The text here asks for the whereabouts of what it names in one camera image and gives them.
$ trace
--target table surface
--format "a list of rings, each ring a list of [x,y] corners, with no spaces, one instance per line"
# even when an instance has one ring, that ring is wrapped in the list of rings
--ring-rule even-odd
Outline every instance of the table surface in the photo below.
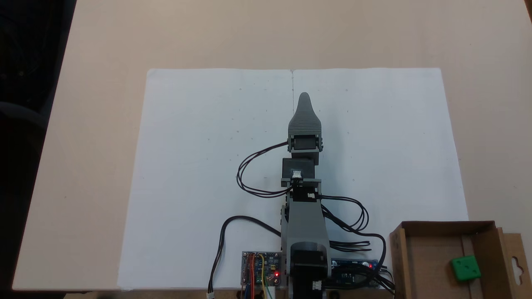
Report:
[[[115,289],[151,68],[441,68],[471,220],[532,256],[523,0],[78,0],[15,289]]]

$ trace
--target robotic arm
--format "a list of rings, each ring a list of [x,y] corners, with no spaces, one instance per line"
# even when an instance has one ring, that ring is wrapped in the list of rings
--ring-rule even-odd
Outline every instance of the robotic arm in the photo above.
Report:
[[[331,276],[329,237],[321,211],[321,180],[314,176],[323,150],[321,122],[302,93],[288,125],[288,151],[281,185],[291,187],[281,210],[281,246],[290,299],[326,297],[321,282]]]

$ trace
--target large paper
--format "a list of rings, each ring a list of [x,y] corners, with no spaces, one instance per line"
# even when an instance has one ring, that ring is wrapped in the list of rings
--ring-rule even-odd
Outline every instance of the large paper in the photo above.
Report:
[[[220,228],[249,215],[280,230],[284,198],[258,198],[236,184],[251,153],[287,139],[301,92],[322,123],[316,178],[327,195],[354,197],[368,209],[365,231],[388,234],[404,220],[467,220],[460,169],[439,69],[151,70],[131,183],[118,285],[207,288]],[[255,159],[247,185],[280,190],[285,148]],[[360,210],[323,201],[354,222]],[[329,238],[369,240],[340,230]],[[278,251],[280,238],[237,220],[226,232],[214,288],[240,287],[242,251]],[[384,265],[391,266],[389,249]]]

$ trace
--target cardboard box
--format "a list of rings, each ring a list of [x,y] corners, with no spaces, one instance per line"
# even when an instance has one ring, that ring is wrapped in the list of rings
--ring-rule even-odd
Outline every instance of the cardboard box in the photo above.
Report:
[[[395,298],[532,298],[520,234],[494,221],[404,221],[390,234]],[[450,261],[474,254],[482,277],[460,283]],[[523,274],[513,275],[512,257]]]

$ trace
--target green foam cube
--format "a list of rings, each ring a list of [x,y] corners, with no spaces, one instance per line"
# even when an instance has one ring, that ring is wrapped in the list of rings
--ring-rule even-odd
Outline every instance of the green foam cube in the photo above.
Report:
[[[453,259],[451,260],[451,265],[458,281],[467,281],[480,277],[480,269],[474,255]]]

